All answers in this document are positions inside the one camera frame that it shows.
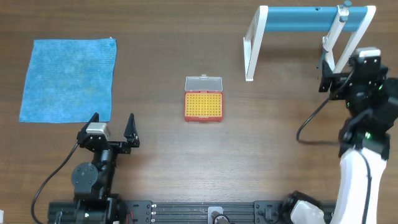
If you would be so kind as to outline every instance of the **white bracket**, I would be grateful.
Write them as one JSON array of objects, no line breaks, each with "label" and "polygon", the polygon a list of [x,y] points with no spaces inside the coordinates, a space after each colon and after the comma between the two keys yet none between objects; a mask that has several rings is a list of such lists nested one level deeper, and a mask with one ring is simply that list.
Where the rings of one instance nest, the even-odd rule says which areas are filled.
[{"label": "white bracket", "polygon": [[[323,48],[327,51],[325,54],[326,61],[328,62],[333,73],[340,73],[344,66],[347,64],[349,56],[354,52],[356,46],[361,40],[363,34],[368,28],[370,22],[373,19],[374,13],[376,12],[375,6],[366,6],[368,11],[358,27],[356,32],[351,34],[347,46],[344,49],[337,65],[333,58],[332,48],[337,41],[340,32],[343,30],[345,21],[342,21],[341,16],[348,16],[348,8],[338,7],[338,13],[335,20],[330,28],[330,31],[326,37],[322,38]],[[266,23],[268,16],[268,6],[259,6],[253,20],[250,23],[249,29],[246,35],[243,37],[243,49],[244,49],[244,71],[247,82],[253,81],[254,71],[256,69],[257,59],[260,52],[262,37],[265,33]]]}]

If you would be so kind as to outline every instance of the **brown wood surface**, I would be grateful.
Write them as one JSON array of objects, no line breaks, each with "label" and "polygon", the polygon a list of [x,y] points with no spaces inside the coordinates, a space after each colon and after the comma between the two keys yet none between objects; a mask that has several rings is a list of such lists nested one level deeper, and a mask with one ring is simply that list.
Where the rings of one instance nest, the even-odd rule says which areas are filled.
[{"label": "brown wood surface", "polygon": [[[114,193],[155,202],[252,202],[301,190],[335,200],[338,149],[295,142],[300,123],[325,97],[318,93],[320,40],[325,33],[265,34],[254,82],[244,81],[243,36],[258,7],[335,6],[341,1],[282,0],[0,0],[0,209],[7,223],[32,223],[30,204],[45,178],[72,148],[79,124],[20,123],[25,75],[35,39],[101,39],[118,43],[113,108],[114,140],[123,140],[129,113],[141,147],[119,157]],[[359,47],[376,46],[398,74],[398,2],[375,4]],[[348,41],[335,46],[337,57]],[[186,76],[223,77],[222,123],[186,123]],[[303,132],[337,138],[348,112],[333,102]],[[398,220],[398,132],[382,177],[378,223]],[[70,176],[92,153],[78,149],[47,184],[36,214],[46,221],[50,201],[71,200]]]}]

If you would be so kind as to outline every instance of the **blue towel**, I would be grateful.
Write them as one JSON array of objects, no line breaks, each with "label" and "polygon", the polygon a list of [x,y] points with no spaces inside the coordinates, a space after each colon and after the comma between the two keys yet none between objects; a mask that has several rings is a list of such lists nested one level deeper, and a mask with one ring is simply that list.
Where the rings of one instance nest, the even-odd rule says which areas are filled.
[{"label": "blue towel", "polygon": [[20,122],[109,121],[116,40],[35,40]]}]

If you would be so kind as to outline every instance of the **yellow grid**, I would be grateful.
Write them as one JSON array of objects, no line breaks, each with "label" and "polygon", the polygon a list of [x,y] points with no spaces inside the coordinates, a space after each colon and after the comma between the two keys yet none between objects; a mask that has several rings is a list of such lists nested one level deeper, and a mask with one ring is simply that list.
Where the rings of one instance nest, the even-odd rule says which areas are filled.
[{"label": "yellow grid", "polygon": [[223,97],[221,93],[185,94],[185,115],[199,117],[222,117]]}]

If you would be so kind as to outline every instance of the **transparent lid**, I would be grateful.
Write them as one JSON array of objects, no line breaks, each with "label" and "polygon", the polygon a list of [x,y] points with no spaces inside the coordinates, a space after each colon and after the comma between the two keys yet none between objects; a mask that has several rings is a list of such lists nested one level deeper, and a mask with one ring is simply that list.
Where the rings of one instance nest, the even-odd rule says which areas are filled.
[{"label": "transparent lid", "polygon": [[187,77],[185,79],[185,91],[223,91],[223,79],[221,77]]}]

